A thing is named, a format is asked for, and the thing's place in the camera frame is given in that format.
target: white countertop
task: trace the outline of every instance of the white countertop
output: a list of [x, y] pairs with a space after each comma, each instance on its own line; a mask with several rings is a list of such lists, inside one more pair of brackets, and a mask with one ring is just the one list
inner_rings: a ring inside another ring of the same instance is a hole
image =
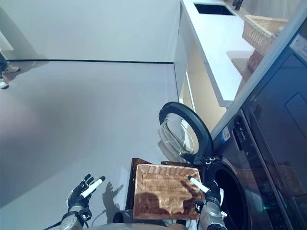
[[[242, 38], [244, 21], [221, 0], [181, 0], [194, 39], [207, 68], [220, 106], [235, 99], [242, 76], [232, 64], [228, 51], [252, 53], [254, 48]], [[234, 16], [199, 14], [194, 3], [226, 6]]]

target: cabinet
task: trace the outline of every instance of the cabinet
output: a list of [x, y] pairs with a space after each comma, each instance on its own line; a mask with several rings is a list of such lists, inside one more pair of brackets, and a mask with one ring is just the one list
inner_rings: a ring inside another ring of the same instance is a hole
[[188, 16], [180, 11], [180, 25], [175, 52], [175, 74], [179, 102], [195, 111], [211, 132], [226, 112], [220, 107], [208, 76], [210, 66], [196, 46]]

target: sink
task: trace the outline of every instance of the sink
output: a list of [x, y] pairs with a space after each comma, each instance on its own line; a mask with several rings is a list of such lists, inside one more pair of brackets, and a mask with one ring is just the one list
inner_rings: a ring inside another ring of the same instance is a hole
[[201, 14], [220, 14], [220, 15], [234, 15], [226, 6], [223, 5], [205, 5], [194, 4], [198, 13]]

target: woven basket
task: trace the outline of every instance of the woven basket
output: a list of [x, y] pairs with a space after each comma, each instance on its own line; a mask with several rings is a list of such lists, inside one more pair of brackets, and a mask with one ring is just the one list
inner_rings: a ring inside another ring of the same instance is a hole
[[257, 50], [255, 50], [248, 60], [248, 69], [251, 73], [255, 71], [255, 69], [258, 67], [262, 59], [263, 55], [259, 53]]
[[275, 33], [287, 22], [286, 19], [246, 15], [242, 37], [259, 53], [265, 55], [276, 38]]
[[133, 218], [198, 219], [195, 203], [203, 192], [188, 180], [200, 181], [197, 169], [171, 165], [139, 164], [136, 172]]

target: jeans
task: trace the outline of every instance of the jeans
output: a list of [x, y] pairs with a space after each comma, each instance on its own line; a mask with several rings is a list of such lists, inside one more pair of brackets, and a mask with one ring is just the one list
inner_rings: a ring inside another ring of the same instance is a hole
[[8, 62], [0, 52], [0, 79], [2, 79], [2, 71], [6, 70], [7, 67], [8, 67]]

